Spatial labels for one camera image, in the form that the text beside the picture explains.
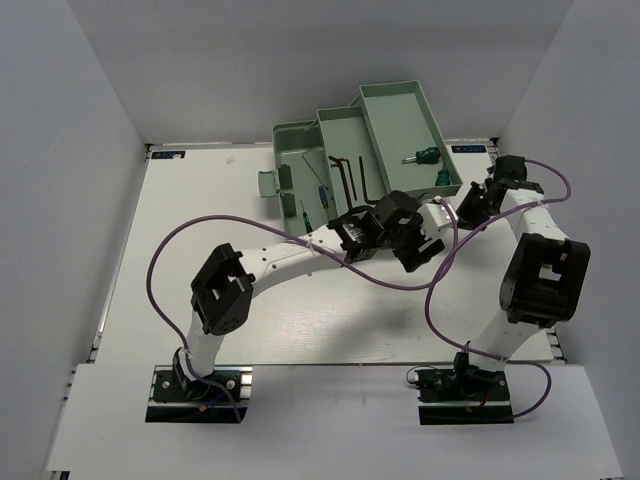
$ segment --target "allen key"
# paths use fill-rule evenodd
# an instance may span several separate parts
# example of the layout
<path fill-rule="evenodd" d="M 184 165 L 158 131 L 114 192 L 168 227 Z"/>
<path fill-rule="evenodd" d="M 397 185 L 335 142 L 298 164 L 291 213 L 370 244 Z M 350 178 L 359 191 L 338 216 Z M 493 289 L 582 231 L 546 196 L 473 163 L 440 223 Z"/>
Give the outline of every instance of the allen key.
<path fill-rule="evenodd" d="M 342 186 L 344 187 L 344 194 L 345 194 L 345 197 L 347 198 L 347 207 L 349 208 L 349 210 L 351 210 L 353 208 L 353 202 L 351 201 L 351 195 L 349 194 L 349 185 L 347 185 L 347 175 L 344 173 L 344 167 L 342 166 L 342 161 L 341 161 L 342 159 L 337 159 L 335 157 L 332 157 L 331 155 L 329 155 L 328 158 L 334 164 L 336 164 L 338 166 L 338 169 L 340 170 L 340 177 L 342 178 Z"/>
<path fill-rule="evenodd" d="M 377 205 L 378 200 L 371 200 L 367 195 L 367 180 L 364 176 L 364 160 L 362 160 L 362 155 L 360 156 L 360 178 L 362 180 L 362 195 L 364 196 L 364 203 L 367 205 Z"/>
<path fill-rule="evenodd" d="M 351 162 L 348 158 L 336 158 L 329 155 L 329 160 L 333 162 L 344 162 L 347 164 L 347 168 L 349 169 L 349 179 L 351 180 L 351 190 L 353 190 L 353 199 L 358 201 L 358 194 L 356 192 L 356 183 L 353 181 L 353 172 L 351 171 Z"/>

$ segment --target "white backdrop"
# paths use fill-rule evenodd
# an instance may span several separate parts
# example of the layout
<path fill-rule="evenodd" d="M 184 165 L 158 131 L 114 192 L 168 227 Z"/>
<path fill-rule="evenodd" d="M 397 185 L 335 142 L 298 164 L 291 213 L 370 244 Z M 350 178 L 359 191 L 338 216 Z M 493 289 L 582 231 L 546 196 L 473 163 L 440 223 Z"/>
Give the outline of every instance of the white backdrop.
<path fill-rule="evenodd" d="M 585 366 L 629 479 L 640 479 L 631 413 L 640 398 L 639 23 L 636 1 L 576 1 L 501 140 L 503 153 L 546 159 L 573 183 L 554 217 L 592 258 L 576 318 L 558 332 Z M 558 184 L 544 183 L 549 193 Z"/>
<path fill-rule="evenodd" d="M 448 138 L 499 136 L 572 0 L 68 0 L 147 143 L 276 123 L 418 79 Z"/>

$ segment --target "black mounting bracket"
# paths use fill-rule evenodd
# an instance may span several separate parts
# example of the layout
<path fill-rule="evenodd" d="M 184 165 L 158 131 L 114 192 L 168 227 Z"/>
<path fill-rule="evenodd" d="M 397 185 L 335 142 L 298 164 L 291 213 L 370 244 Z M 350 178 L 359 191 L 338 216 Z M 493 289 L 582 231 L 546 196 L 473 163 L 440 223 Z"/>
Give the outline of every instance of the black mounting bracket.
<path fill-rule="evenodd" d="M 219 245 L 191 282 L 191 305 L 206 334 L 226 335 L 247 321 L 255 276 L 245 272 L 241 257 L 230 244 Z"/>
<path fill-rule="evenodd" d="M 570 320 L 590 256 L 586 243 L 522 234 L 500 286 L 500 308 L 509 322 L 550 328 Z"/>

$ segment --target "green handle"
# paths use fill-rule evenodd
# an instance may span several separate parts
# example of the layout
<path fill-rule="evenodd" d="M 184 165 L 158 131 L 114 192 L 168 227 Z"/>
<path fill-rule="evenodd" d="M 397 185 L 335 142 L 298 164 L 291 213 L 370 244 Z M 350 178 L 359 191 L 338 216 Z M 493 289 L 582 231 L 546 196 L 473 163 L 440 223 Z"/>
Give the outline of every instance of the green handle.
<path fill-rule="evenodd" d="M 418 165 L 435 165 L 440 161 L 440 149 L 437 147 L 429 147 L 425 150 L 416 152 L 416 163 Z"/>

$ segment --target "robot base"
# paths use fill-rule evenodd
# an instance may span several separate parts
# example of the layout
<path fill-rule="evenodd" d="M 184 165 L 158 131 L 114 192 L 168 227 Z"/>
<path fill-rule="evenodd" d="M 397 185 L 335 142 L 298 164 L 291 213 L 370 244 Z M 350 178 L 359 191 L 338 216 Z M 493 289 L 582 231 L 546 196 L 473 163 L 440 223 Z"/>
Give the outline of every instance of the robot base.
<path fill-rule="evenodd" d="M 244 419 L 251 395 L 251 367 L 218 367 L 207 378 L 227 386 Z M 195 393 L 194 390 L 186 393 L 173 368 L 156 367 L 145 422 L 238 423 L 232 405 L 222 392 L 200 383 L 197 387 L 199 390 Z"/>
<path fill-rule="evenodd" d="M 416 370 L 420 425 L 486 425 L 513 423 L 504 373 L 488 390 L 463 396 L 453 388 L 452 369 Z"/>

